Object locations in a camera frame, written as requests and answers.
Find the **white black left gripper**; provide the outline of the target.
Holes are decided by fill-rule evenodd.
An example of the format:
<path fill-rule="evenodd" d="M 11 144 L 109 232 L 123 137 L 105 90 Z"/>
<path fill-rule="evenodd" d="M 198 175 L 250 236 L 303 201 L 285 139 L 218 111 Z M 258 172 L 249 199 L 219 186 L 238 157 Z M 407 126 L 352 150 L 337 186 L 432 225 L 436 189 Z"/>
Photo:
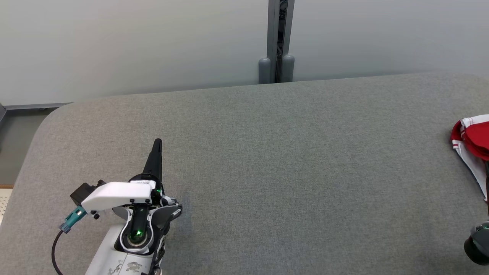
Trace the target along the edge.
<path fill-rule="evenodd" d="M 158 204 L 164 195 L 162 180 L 162 140 L 155 139 L 143 174 L 128 182 L 109 182 L 96 187 L 81 202 L 87 212 L 115 207 Z"/>

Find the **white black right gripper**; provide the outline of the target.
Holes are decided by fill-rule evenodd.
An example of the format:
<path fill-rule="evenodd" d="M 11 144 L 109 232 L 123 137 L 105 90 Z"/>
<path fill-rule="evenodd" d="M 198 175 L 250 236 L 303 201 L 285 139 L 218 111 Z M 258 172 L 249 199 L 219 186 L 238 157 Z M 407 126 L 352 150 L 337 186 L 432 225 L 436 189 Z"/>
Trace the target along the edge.
<path fill-rule="evenodd" d="M 470 236 L 463 244 L 471 261 L 478 265 L 489 264 L 489 223 L 482 223 L 470 230 Z"/>

